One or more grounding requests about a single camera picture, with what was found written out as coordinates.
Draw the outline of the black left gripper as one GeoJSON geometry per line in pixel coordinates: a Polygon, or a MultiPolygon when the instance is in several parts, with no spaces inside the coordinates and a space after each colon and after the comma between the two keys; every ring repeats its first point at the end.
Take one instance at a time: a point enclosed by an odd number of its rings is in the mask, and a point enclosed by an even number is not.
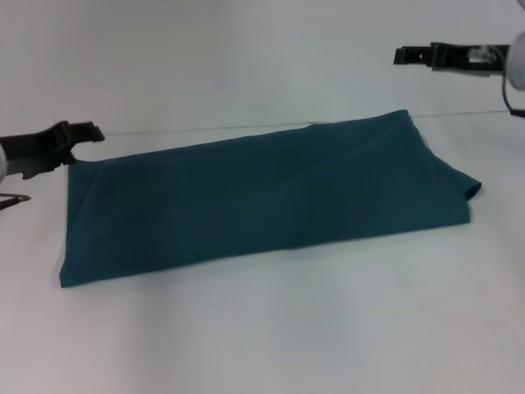
{"type": "Polygon", "coordinates": [[[77,143],[101,142],[105,137],[92,122],[61,121],[45,131],[1,138],[2,154],[8,176],[21,174],[28,180],[41,173],[52,172],[76,159],[71,152],[77,143]]]}

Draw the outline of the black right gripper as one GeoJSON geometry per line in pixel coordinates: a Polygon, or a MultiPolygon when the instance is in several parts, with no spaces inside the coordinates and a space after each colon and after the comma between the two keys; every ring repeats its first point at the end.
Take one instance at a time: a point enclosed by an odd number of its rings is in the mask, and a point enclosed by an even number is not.
{"type": "Polygon", "coordinates": [[[475,76],[502,75],[509,45],[453,45],[431,43],[426,47],[403,46],[395,50],[396,66],[424,65],[433,71],[475,76]]]}

